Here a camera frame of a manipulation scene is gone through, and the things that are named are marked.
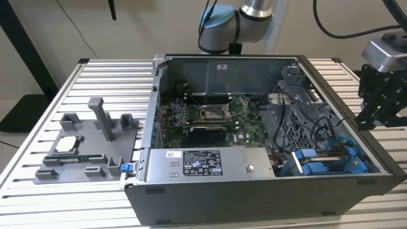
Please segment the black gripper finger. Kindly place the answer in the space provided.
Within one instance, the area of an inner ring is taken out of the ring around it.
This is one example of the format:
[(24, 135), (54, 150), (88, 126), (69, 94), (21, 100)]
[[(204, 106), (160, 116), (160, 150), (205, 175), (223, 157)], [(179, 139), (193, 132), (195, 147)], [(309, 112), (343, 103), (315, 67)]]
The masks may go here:
[(372, 130), (377, 126), (384, 126), (384, 122), (376, 117), (376, 111), (380, 109), (377, 101), (363, 102), (361, 111), (356, 116), (356, 124), (359, 130)]
[(385, 110), (384, 114), (380, 117), (380, 123), (385, 127), (401, 127), (407, 125), (407, 117), (397, 116), (400, 110), (403, 110), (405, 105), (391, 105)]

